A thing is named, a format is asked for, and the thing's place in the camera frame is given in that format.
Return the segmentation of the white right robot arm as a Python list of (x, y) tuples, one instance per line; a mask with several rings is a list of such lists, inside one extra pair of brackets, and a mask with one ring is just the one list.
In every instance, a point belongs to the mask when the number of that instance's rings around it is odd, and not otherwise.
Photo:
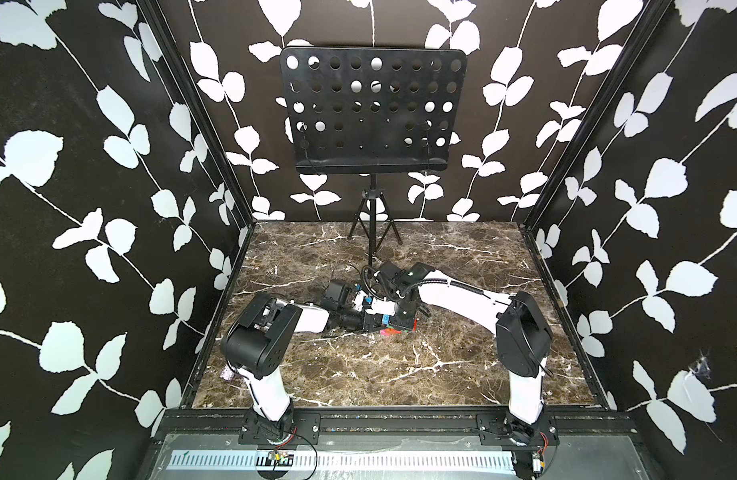
[(362, 281), (367, 288), (379, 287), (383, 296), (397, 305), (406, 302), (416, 308), (438, 307), (488, 330), (497, 359), (509, 374), (507, 422), (531, 428), (538, 424), (554, 335), (530, 294), (489, 291), (420, 262), (406, 270), (390, 262), (377, 269), (366, 266)]

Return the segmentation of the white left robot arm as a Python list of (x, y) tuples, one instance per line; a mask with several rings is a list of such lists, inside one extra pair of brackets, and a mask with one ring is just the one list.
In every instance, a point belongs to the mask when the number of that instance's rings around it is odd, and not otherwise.
[(298, 303), (262, 292), (254, 295), (222, 340), (228, 369), (244, 378), (258, 416), (275, 426), (290, 418), (292, 400), (280, 364), (296, 333), (334, 328), (374, 332), (386, 328), (397, 307), (336, 280), (316, 303)]

